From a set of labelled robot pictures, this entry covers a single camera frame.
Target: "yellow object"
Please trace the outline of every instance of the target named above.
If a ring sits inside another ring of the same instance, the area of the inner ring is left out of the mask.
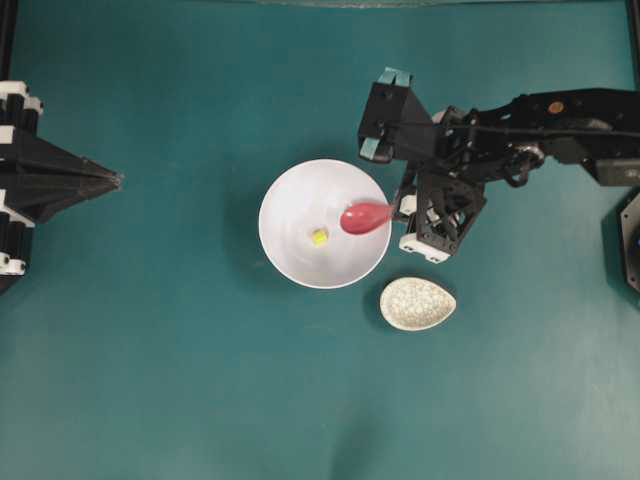
[[[324,247],[329,241],[329,232],[326,228],[318,228],[311,234],[311,241],[316,247]]]

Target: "red spoon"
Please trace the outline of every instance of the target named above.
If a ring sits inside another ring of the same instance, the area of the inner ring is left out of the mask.
[[[384,203],[356,203],[340,216],[340,226],[352,235],[363,235],[384,225],[393,215],[393,207]]]

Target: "green tabletop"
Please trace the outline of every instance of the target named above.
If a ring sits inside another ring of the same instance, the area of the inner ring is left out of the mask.
[[[631,89],[625,4],[348,10],[208,1],[21,2],[12,76],[40,135],[123,172],[121,192],[36,232],[0,298],[0,478],[638,479],[640,312],[613,212],[627,189],[552,161],[492,184],[442,265],[397,248],[362,281],[300,287],[257,213],[357,158],[385,66],[436,112],[525,92]],[[455,314],[392,329],[384,285],[418,275]]]

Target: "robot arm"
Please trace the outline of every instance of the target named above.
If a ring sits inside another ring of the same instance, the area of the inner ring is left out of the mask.
[[[640,95],[590,89],[522,95],[469,113],[449,107],[438,123],[387,69],[373,84],[358,131],[360,156],[405,160],[395,220],[407,224],[400,248],[434,263],[456,253],[486,203],[484,186],[514,188],[546,157],[580,165],[600,185],[640,185]]]

